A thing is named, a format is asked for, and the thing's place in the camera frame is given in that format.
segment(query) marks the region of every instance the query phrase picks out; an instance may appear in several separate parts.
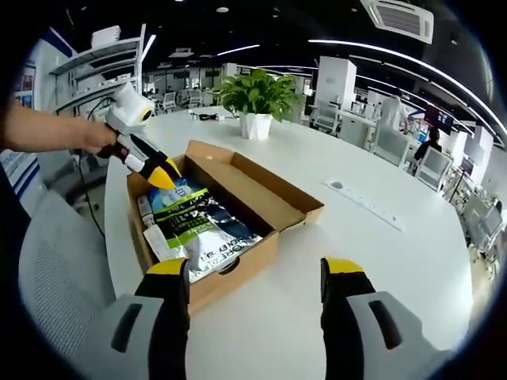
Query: power strip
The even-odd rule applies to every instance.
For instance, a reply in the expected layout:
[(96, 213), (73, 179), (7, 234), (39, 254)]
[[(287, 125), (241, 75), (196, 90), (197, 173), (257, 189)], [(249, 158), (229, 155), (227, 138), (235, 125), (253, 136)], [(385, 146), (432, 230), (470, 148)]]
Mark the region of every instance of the power strip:
[(329, 188), (332, 188), (335, 192), (342, 194), (345, 198), (352, 200), (355, 204), (361, 206), (365, 210), (370, 211), (378, 218), (381, 218), (385, 223), (393, 226), (396, 230), (403, 232), (403, 224), (396, 215), (392, 215), (388, 211), (382, 210), (375, 203), (365, 199), (359, 193), (354, 192), (351, 188), (344, 186), (339, 180), (328, 180), (324, 182), (324, 184)]

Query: cable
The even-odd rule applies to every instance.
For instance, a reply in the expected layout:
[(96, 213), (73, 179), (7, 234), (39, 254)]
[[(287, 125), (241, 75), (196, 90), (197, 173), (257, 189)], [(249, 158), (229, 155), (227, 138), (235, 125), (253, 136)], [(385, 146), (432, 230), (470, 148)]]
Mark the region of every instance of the cable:
[[(114, 99), (112, 97), (105, 97), (105, 98), (101, 99), (96, 105), (94, 105), (94, 107), (92, 108), (92, 110), (90, 111), (90, 113), (88, 114), (88, 117), (86, 119), (90, 120), (90, 117), (93, 115), (93, 113), (98, 108), (98, 106), (107, 100), (114, 101)], [(81, 158), (82, 158), (82, 150), (79, 151), (78, 167), (79, 167), (79, 175), (81, 176), (81, 182), (85, 188), (85, 199), (86, 199), (86, 202), (88, 203), (88, 208), (90, 209), (90, 214), (92, 215), (92, 219), (95, 222), (95, 226), (97, 226), (98, 232), (100, 232), (102, 237), (105, 239), (104, 231), (102, 231), (102, 228), (98, 224), (98, 221), (95, 219), (95, 214), (93, 213), (92, 203), (90, 202), (90, 197), (88, 195), (88, 189), (86, 188), (85, 176), (83, 176), (83, 174), (82, 174)]]

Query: box flap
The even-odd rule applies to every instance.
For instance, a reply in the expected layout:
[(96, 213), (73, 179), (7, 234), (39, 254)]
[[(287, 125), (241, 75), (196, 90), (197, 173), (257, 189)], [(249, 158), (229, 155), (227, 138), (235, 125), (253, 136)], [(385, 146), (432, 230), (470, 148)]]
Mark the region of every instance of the box flap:
[(296, 210), (277, 194), (269, 191), (234, 166), (223, 161), (217, 161), (214, 156), (213, 159), (188, 156), (189, 159), (263, 218), (275, 230), (282, 231), (305, 220), (306, 215), (303, 212)]
[(231, 165), (238, 168), (248, 177), (252, 178), (271, 192), (277, 194), (296, 210), (300, 210), (307, 215), (307, 221), (310, 221), (316, 211), (324, 207), (324, 203), (316, 200), (313, 196), (306, 194), (303, 190), (293, 184), (278, 177), (275, 173), (251, 161), (242, 154), (236, 152), (232, 158)]
[(234, 156), (234, 152), (202, 141), (190, 140), (186, 155), (229, 163)]

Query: black ceiling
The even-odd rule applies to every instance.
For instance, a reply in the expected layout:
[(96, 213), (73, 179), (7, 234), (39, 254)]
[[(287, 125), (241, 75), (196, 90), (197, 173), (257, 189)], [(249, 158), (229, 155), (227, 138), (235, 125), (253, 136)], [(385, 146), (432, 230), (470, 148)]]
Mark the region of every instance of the black ceiling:
[[(377, 29), (373, 26), (359, 0), (184, 0), (164, 2), (145, 0), (143, 6), (126, 6), (126, 2), (90, 3), (73, 2), (62, 9), (54, 28), (77, 51), (90, 48), (91, 34), (112, 25), (121, 27), (121, 38), (138, 36), (142, 23), (147, 23), (147, 37), (156, 34), (152, 48), (143, 62), (143, 71), (155, 70), (161, 63), (172, 67), (215, 67), (225, 62), (250, 66), (297, 65), (315, 67), (320, 55), (359, 55), (403, 67), (426, 77), (459, 98), (477, 111), (500, 136), (491, 116), (484, 112), (461, 89), (450, 82), (405, 59), (385, 53), (347, 47), (343, 45), (310, 44), (309, 39), (331, 39), (361, 42), (398, 51), (423, 60), (474, 91), (507, 124), (500, 86), (491, 80), (486, 54), (478, 40), (457, 19), (455, 13), (441, 0), (407, 1), (433, 12), (435, 29), (433, 43), (424, 44), (407, 36)], [(227, 13), (217, 13), (226, 6)], [(239, 51), (231, 55), (213, 57), (222, 51), (260, 44), (259, 48)], [(194, 54), (187, 59), (169, 59), (176, 48), (192, 48)], [(426, 81), (387, 65), (353, 59), (357, 73), (389, 82), (453, 112), (458, 119), (473, 120), (458, 101)], [(378, 83), (358, 79), (359, 86), (374, 86), (392, 91)], [(414, 103), (424, 105), (418, 99)]]

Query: potted plant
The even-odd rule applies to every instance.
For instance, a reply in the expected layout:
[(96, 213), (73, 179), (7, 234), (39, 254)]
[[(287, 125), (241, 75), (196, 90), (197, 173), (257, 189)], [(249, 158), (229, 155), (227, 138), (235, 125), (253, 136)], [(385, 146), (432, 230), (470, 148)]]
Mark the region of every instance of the potted plant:
[(294, 88), (290, 75), (275, 79), (264, 70), (252, 70), (251, 75), (225, 78), (219, 99), (227, 111), (239, 113), (244, 138), (267, 139), (273, 118), (281, 122), (299, 102)]

